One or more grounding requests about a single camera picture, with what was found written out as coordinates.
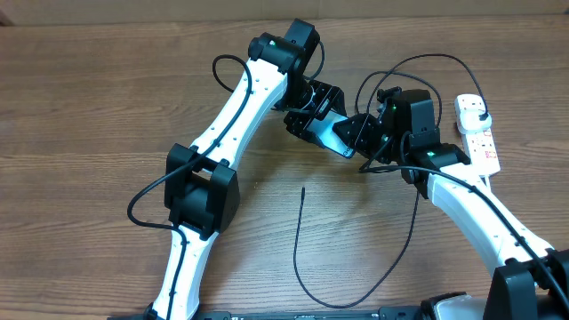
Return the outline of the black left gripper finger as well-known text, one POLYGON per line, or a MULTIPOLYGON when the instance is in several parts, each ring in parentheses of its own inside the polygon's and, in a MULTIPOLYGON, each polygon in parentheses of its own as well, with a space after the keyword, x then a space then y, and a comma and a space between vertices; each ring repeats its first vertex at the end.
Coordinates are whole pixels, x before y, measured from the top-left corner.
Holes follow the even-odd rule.
POLYGON ((334 94, 332 96, 332 103, 333 103, 332 110, 336 114, 339 114, 341 116, 347 115, 346 108, 345 108, 344 92, 342 89, 340 89, 340 88, 334 89, 334 94))
POLYGON ((317 134, 309 129, 314 120, 315 118, 309 114, 290 111, 284 118, 285 129, 301 140, 317 145, 320 148, 325 148, 324 143, 317 134))

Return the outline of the Galaxy smartphone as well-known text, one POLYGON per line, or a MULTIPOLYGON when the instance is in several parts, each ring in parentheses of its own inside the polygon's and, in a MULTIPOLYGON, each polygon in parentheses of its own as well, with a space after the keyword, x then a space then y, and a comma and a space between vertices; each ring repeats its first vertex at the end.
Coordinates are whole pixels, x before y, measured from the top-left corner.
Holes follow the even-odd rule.
POLYGON ((333 126, 347 120, 346 116, 340 115, 333 110, 329 111, 324 120, 313 120, 308 126, 308 131, 315 134, 315 144, 320 148, 327 148, 334 153, 350 159, 355 151, 345 144, 333 131, 333 126))

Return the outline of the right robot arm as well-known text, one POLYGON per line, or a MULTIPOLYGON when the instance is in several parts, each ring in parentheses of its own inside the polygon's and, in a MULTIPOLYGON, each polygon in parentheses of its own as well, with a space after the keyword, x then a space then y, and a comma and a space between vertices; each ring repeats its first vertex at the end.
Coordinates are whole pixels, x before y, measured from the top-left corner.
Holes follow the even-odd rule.
POLYGON ((430 298, 420 318, 566 319, 568 252, 536 236, 489 187, 500 165, 484 98, 461 94, 454 101, 461 147, 441 141, 429 92, 392 88, 379 101, 378 116, 357 114, 335 123, 333 132, 382 163, 364 164, 362 172, 401 172, 456 224, 492 278, 486 298, 463 292, 430 298))

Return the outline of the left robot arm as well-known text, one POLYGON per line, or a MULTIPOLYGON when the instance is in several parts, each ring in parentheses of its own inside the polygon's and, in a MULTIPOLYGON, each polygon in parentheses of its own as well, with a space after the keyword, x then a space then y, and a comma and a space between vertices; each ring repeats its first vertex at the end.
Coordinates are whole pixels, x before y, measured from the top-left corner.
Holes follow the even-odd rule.
POLYGON ((342 91, 304 75, 320 45, 315 27, 303 20, 295 20, 283 37, 255 37, 239 84, 209 128, 188 147, 172 146, 160 180, 170 211, 171 253, 162 289, 144 318, 191 319, 197 313, 212 244, 239 207, 237 168, 271 109, 286 113, 289 133, 352 156, 333 132, 334 123, 346 117, 342 91))

